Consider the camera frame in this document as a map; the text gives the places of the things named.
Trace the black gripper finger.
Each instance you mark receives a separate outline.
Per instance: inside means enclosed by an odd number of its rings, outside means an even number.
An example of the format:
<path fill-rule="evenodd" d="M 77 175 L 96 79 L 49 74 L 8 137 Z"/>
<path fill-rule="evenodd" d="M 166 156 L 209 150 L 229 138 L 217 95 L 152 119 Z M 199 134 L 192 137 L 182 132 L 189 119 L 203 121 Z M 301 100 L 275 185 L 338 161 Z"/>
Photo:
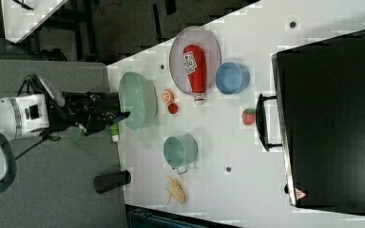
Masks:
<path fill-rule="evenodd" d="M 124 119 L 126 119 L 130 115 L 130 112 L 122 112 L 115 118 L 115 123 L 118 123 Z"/>

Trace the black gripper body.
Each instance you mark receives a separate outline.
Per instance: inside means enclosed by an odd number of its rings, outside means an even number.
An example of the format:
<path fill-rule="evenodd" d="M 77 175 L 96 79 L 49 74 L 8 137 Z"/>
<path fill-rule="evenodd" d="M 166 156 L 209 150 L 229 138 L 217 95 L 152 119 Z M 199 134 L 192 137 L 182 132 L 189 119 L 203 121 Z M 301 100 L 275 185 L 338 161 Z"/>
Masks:
<path fill-rule="evenodd" d="M 85 133 L 96 133 L 111 126 L 120 114 L 117 92 L 63 92 L 48 99 L 50 132 L 81 126 Z"/>

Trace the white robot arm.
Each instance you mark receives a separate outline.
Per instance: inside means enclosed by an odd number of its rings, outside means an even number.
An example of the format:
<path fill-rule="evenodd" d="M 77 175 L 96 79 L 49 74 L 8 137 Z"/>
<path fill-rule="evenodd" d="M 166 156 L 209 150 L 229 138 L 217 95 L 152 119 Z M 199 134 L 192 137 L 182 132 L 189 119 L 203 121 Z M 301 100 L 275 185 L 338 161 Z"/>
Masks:
<path fill-rule="evenodd" d="M 0 227 L 89 226 L 94 179 L 121 171 L 109 130 L 87 136 L 51 113 L 41 95 L 0 99 Z"/>

